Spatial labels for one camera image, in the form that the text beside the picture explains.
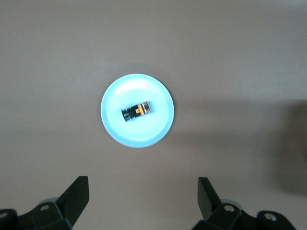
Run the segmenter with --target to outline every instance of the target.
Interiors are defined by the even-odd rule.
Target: object on plate
[[[155,78],[130,74],[117,79],[106,90],[101,118],[117,142],[134,148],[147,147],[170,130],[174,103],[166,87]]]
[[[131,108],[123,109],[121,113],[123,114],[125,121],[129,121],[135,117],[150,113],[150,108],[147,102],[143,102]]]

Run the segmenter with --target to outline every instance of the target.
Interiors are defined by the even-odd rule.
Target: metal bolt
[[[49,205],[44,205],[44,206],[40,207],[40,210],[41,210],[41,211],[45,211],[45,210],[47,210],[48,208],[49,208]]]
[[[274,216],[272,213],[269,213],[269,212],[264,214],[264,216],[265,216],[266,219],[271,220],[271,221],[277,220],[276,216]]]
[[[234,212],[235,211],[235,208],[232,207],[231,205],[225,205],[224,208],[227,212]]]
[[[3,212],[0,214],[0,219],[5,218],[8,215],[7,212]]]

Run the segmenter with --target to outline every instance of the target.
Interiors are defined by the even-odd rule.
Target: light blue plate
[[[125,121],[121,110],[148,102],[151,113]],[[174,119],[174,103],[166,87],[153,77],[130,74],[117,79],[101,102],[102,122],[119,143],[142,148],[160,141]]]

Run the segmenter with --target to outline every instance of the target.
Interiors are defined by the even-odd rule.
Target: black plastic part
[[[17,226],[17,212],[14,209],[0,210],[0,230],[14,229]]]
[[[72,226],[63,217],[56,203],[46,202],[32,211],[32,220],[36,230],[71,230]]]
[[[204,220],[192,230],[295,230],[288,219],[277,212],[262,211],[254,218],[233,204],[222,204],[206,177],[198,180],[198,204]]]
[[[276,220],[269,220],[265,217],[265,214],[273,214],[276,217]],[[282,214],[272,211],[261,211],[257,215],[257,219],[259,222],[265,227],[267,230],[295,230],[294,226],[288,221],[286,217]]]
[[[222,204],[207,177],[200,177],[198,179],[197,199],[204,220],[207,220],[212,212]]]
[[[59,197],[56,204],[64,218],[73,226],[90,199],[88,177],[79,176],[74,183]]]
[[[71,230],[88,201],[88,177],[79,176],[56,202],[19,217],[14,209],[0,210],[0,230]]]
[[[226,206],[231,206],[233,210],[227,211],[225,209]],[[236,206],[231,204],[221,204],[214,210],[207,222],[223,230],[231,230],[237,224],[241,215],[241,210]]]

